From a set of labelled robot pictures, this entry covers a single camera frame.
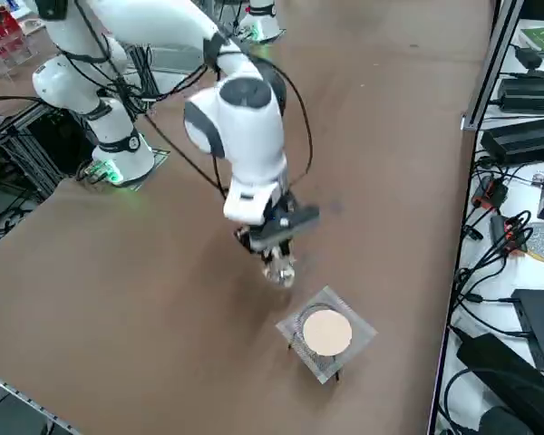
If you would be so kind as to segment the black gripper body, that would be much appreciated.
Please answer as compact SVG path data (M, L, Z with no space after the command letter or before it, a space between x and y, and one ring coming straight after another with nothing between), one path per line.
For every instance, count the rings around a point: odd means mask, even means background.
M284 195L265 216L260 226L251 226L248 241L251 249L268 249L290 240L320 218L317 205L300 205L293 194Z

